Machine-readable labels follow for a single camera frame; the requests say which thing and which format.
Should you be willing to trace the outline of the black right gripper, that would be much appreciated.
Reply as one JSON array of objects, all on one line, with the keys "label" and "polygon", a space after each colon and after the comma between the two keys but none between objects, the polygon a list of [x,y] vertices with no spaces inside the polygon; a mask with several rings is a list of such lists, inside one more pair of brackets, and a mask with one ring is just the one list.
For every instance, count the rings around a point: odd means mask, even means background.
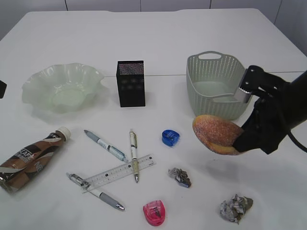
[{"label": "black right gripper", "polygon": [[278,149],[287,131],[291,130],[291,117],[277,102],[258,99],[241,128],[243,133],[233,143],[239,153],[260,149],[270,154]]}]

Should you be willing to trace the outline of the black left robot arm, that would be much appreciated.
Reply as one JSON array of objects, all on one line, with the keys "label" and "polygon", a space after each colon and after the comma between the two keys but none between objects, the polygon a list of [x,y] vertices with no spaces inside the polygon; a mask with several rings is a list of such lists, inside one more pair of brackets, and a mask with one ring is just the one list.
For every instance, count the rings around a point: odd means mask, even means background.
[{"label": "black left robot arm", "polygon": [[0,80],[0,99],[4,97],[6,88],[7,88],[7,84]]}]

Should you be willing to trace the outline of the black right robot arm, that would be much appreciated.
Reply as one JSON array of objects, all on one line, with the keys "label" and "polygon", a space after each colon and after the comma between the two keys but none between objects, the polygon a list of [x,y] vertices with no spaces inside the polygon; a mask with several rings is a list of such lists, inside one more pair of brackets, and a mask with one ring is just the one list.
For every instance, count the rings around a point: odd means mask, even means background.
[{"label": "black right robot arm", "polygon": [[292,82],[255,71],[247,71],[239,89],[246,94],[258,96],[254,109],[243,124],[243,133],[233,143],[240,153],[261,149],[270,154],[278,149],[288,136],[302,151],[307,148],[292,134],[291,130],[307,119],[307,74],[304,72]]}]

